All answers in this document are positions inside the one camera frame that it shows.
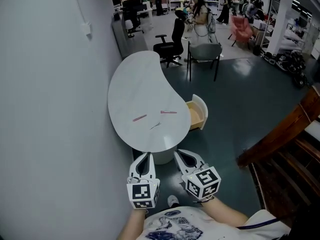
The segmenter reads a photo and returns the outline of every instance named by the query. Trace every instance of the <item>computer monitor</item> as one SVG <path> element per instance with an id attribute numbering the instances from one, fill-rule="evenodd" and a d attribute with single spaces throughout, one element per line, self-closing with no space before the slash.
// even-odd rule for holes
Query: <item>computer monitor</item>
<path id="1" fill-rule="evenodd" d="M 121 0 L 112 0 L 112 2 L 113 2 L 114 6 L 117 6 L 117 5 L 121 4 Z"/>

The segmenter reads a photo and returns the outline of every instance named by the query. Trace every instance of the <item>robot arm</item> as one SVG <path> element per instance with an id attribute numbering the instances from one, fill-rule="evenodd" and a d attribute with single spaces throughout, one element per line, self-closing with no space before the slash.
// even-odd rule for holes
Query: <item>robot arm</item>
<path id="1" fill-rule="evenodd" d="M 174 160 L 182 173 L 185 190 L 198 200 L 204 201 L 218 191 L 221 178 L 216 169 L 209 167 L 200 155 L 178 149 L 174 152 Z"/>
<path id="2" fill-rule="evenodd" d="M 134 209 L 156 207 L 160 180 L 156 178 L 153 155 L 140 155 L 130 166 L 126 185 L 129 200 Z"/>

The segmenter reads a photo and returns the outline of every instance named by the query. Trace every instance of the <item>sneaker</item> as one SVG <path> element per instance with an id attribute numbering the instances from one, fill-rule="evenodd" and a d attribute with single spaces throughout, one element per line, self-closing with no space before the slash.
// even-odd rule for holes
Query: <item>sneaker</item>
<path id="1" fill-rule="evenodd" d="M 169 195 L 168 196 L 168 206 L 171 207 L 173 204 L 179 204 L 179 200 L 175 195 Z"/>

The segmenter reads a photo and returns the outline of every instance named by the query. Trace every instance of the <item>black pants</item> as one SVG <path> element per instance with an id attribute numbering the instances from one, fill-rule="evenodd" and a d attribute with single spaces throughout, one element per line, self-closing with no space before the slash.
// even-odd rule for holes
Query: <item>black pants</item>
<path id="1" fill-rule="evenodd" d="M 240 11 L 240 14 L 242 14 L 242 7 L 244 7 L 244 4 L 239 4 L 239 11 Z"/>
<path id="2" fill-rule="evenodd" d="M 155 0 L 155 6 L 156 6 L 156 15 L 162 15 L 164 14 L 164 10 L 162 9 L 162 0 Z"/>
<path id="3" fill-rule="evenodd" d="M 224 5 L 221 11 L 219 18 L 216 19 L 218 22 L 223 22 L 225 24 L 229 23 L 229 8 L 228 6 Z"/>

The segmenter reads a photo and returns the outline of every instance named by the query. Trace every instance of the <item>white cable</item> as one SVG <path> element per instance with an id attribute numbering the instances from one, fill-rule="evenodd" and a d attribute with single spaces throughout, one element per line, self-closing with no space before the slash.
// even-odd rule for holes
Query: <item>white cable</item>
<path id="1" fill-rule="evenodd" d="M 83 23 L 86 23 L 84 14 L 82 13 L 81 8 L 80 8 L 79 0 L 75 0 L 75 2 L 76 2 L 76 5 L 77 5 L 77 7 L 78 7 L 78 10 L 79 10 L 79 12 L 80 12 L 80 15 L 81 15 L 81 18 L 82 18 L 82 20 L 83 20 Z"/>

